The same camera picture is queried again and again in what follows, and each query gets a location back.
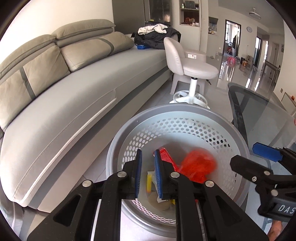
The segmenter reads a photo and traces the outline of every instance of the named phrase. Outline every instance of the ceiling fan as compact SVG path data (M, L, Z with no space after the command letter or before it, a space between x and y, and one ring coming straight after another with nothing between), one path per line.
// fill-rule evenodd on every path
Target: ceiling fan
M256 18L259 20L261 19L261 16L258 13L256 13L256 8L253 8L253 11L249 12L249 15L253 18Z

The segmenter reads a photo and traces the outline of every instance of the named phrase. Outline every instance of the sofa cushion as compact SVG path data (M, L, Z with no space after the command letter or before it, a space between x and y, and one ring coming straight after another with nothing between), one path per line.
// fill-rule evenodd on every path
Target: sofa cushion
M112 33L112 32L113 32L113 28L104 28L104 29L99 29L99 30L87 32L87 33L74 35L74 36L68 37L66 39L58 39L55 42L56 42L57 46L59 46L60 48L63 48L69 44L77 43L80 41L84 41L84 40L88 40L88 39L97 39L99 37L102 37L102 36Z
M100 37L99 39L105 41L111 46L112 51L110 54L115 54L130 49L135 45L131 38L121 32L107 34L103 37Z
M105 58L110 52L111 47L109 44L99 39L71 44L61 49L61 53L71 72Z
M9 123L32 101L18 70L0 85L0 127Z
M0 79L0 85L5 80L7 80L12 74L14 74L16 71L18 71L20 68L22 68L26 63L30 62L34 58L36 58L39 54L42 54L45 50L49 49L50 47L55 46L55 43L50 43L46 45L45 47L37 50L36 52L30 54L20 62L18 62L14 67L12 67L1 79Z
M70 74L59 47L52 46L0 85L0 127L9 123L42 91Z
M41 35L37 38L34 38L22 46L18 47L15 51L13 51L1 64L0 64L0 84L1 78L11 70L15 65L17 65L20 61L38 51L39 49L53 43L55 40L55 36L45 34Z
M115 24L107 19L88 19L61 26L52 35L56 36L57 39L65 39L74 35L110 27L115 27Z
M0 178L7 197L28 205L79 137L165 66L164 50L133 47L71 73L39 95L4 134Z
M61 52L70 71L73 72L108 55L130 49L134 45L129 37L114 32L98 39L65 46Z
M70 74L57 46L52 46L27 63L24 70L35 96L38 96L53 83Z

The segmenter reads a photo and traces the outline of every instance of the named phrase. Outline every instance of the person's hand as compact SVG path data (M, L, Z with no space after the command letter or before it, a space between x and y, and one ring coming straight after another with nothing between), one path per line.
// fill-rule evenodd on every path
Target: person's hand
M283 225L281 221L273 220L271 228L267 234L269 241L275 241L276 238L281 234Z

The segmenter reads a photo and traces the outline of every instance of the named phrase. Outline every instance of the sofa backrest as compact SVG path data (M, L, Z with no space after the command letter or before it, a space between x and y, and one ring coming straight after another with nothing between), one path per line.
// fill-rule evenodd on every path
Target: sofa backrest
M114 27L106 19L66 24L23 44L0 64L0 149L8 125L49 86L70 72L134 46L124 34L112 33Z

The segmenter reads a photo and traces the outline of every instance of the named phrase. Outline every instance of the label sticker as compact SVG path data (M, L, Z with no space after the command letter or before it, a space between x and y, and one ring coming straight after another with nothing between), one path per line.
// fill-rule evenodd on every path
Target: label sticker
M193 59L196 59L196 55L193 55L193 54L188 54L188 58L193 58Z

